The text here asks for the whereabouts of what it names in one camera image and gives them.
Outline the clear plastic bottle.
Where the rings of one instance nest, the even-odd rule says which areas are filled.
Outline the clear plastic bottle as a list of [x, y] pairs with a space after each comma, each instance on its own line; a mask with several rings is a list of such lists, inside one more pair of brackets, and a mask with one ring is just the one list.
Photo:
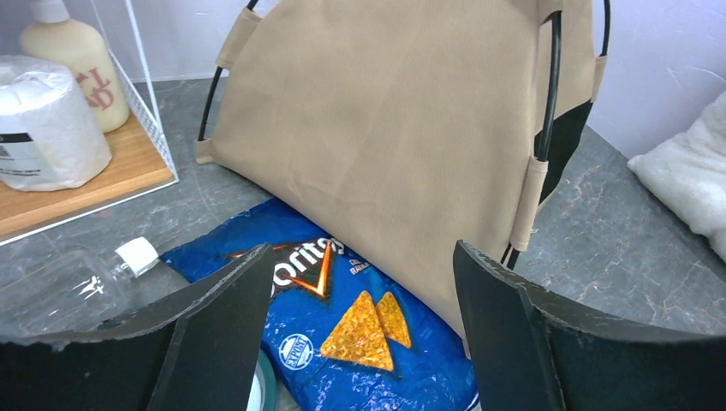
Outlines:
[[1, 336], [91, 331], [131, 306], [130, 284], [159, 261], [144, 237], [94, 254], [76, 249], [1, 287]]

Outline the black tent pole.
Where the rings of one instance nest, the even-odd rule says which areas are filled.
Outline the black tent pole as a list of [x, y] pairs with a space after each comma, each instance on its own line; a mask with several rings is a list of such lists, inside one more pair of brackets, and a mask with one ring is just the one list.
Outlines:
[[515, 226], [501, 262], [514, 269], [530, 241], [534, 219], [559, 184], [580, 144], [608, 58], [611, 4], [601, 1], [603, 37], [593, 45], [590, 1], [549, 1], [539, 45], [538, 109], [543, 125], [533, 137]]
[[254, 11], [254, 8], [258, 2], [258, 0], [250, 0], [247, 2], [247, 5], [235, 20], [235, 23], [230, 29], [229, 34], [224, 40], [223, 45], [217, 55], [217, 68], [212, 77], [209, 92], [205, 101], [205, 108], [203, 110], [202, 119], [199, 125], [199, 134], [197, 138], [198, 142], [202, 142], [205, 140], [205, 131], [211, 111], [211, 105], [222, 72], [224, 70], [230, 70], [232, 68], [242, 48], [249, 40], [260, 20], [262, 19], [262, 17]]

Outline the tan pet tent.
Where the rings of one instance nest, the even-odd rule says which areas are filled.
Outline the tan pet tent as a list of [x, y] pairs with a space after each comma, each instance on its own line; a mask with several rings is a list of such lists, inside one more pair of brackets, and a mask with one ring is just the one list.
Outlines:
[[281, 1], [200, 163], [286, 202], [464, 331], [459, 240], [502, 257], [539, 116], [549, 1]]

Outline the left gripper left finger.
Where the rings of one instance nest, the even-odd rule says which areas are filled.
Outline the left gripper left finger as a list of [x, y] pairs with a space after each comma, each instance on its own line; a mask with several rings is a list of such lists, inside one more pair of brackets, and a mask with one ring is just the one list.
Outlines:
[[2, 409], [245, 409], [272, 264], [261, 244], [94, 331], [3, 337]]

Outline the white fluffy pet cushion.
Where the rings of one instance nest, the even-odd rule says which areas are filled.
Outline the white fluffy pet cushion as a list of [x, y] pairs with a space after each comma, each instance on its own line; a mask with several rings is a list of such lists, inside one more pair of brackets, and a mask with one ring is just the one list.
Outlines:
[[725, 259], [725, 95], [707, 105], [690, 128], [628, 168], [688, 228]]

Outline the blue Doritos chip bag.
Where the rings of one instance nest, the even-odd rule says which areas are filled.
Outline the blue Doritos chip bag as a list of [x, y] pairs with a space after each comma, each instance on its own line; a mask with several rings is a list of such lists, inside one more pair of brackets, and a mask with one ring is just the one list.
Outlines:
[[479, 393], [459, 336], [429, 307], [281, 200], [176, 247], [196, 282], [271, 246], [262, 348], [303, 410], [472, 410]]

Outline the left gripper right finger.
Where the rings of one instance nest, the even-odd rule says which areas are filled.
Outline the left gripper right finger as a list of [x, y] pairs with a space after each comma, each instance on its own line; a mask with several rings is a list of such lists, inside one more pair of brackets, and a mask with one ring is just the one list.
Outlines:
[[482, 409], [724, 409], [724, 337], [604, 313], [465, 241], [453, 269]]

